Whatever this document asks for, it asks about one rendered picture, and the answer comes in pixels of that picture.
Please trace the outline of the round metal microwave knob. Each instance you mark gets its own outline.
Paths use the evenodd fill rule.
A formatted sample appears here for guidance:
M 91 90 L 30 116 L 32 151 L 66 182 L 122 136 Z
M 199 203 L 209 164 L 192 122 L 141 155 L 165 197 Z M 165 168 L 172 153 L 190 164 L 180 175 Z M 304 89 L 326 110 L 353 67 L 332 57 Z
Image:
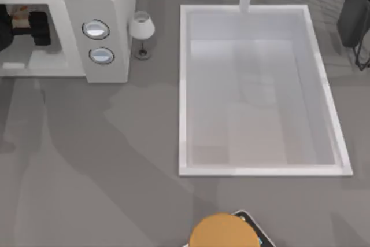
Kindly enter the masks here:
M 82 32 L 86 37 L 93 40 L 103 40 L 110 35 L 110 29 L 101 20 L 92 20 L 82 25 Z
M 106 47 L 92 49 L 88 54 L 90 60 L 99 65 L 108 65 L 114 61 L 114 52 Z

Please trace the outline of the pale microwave oven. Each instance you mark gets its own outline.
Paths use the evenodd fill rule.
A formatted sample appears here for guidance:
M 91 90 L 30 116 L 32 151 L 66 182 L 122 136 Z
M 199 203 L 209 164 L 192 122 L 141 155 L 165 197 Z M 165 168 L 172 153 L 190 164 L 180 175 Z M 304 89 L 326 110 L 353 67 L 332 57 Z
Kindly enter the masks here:
M 7 7 L 24 5 L 48 16 L 51 44 L 35 46 L 29 35 L 15 37 L 0 51 L 0 77 L 85 77 L 89 83 L 125 83 L 130 67 L 128 23 L 135 0 L 0 0 Z M 110 29 L 103 40 L 82 32 L 83 23 L 101 20 Z M 114 52 L 108 65 L 92 62 L 89 51 L 106 47 Z

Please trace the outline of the clear wine glass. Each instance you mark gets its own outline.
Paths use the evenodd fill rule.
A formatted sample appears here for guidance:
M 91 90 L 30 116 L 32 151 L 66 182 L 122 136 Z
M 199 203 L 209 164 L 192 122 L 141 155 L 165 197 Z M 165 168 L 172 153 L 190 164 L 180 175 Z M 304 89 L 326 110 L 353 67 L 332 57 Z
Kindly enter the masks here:
M 138 60 L 148 60 L 150 58 L 145 43 L 154 35 L 155 30 L 155 25 L 148 12 L 136 11 L 134 13 L 129 23 L 129 34 L 140 43 L 139 49 L 134 54 L 134 57 Z

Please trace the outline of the white sink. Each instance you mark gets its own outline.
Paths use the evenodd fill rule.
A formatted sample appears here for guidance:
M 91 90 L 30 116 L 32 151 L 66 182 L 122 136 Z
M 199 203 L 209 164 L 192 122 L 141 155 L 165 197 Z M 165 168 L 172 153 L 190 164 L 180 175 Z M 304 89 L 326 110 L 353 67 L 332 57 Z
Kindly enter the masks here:
M 352 176 L 306 5 L 180 7 L 180 176 Z

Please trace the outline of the black tablet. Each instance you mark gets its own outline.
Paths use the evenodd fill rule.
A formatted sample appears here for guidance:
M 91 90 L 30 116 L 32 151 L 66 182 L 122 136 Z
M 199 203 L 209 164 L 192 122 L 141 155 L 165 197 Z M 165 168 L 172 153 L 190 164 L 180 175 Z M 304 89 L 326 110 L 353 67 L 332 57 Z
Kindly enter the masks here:
M 264 230 L 260 227 L 257 221 L 253 219 L 251 214 L 246 210 L 238 210 L 232 213 L 232 215 L 241 218 L 243 221 L 248 223 L 257 234 L 260 247 L 276 247 L 275 243 L 267 236 Z

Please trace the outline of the black metal rack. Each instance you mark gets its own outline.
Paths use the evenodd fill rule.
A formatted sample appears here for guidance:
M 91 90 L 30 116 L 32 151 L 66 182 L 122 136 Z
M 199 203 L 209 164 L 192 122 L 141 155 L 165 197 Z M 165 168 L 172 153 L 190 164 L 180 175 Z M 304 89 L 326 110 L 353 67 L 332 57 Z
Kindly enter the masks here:
M 352 49 L 359 70 L 370 68 L 370 57 L 360 61 L 362 44 L 370 31 L 370 0 L 344 0 L 336 27 L 342 45 Z

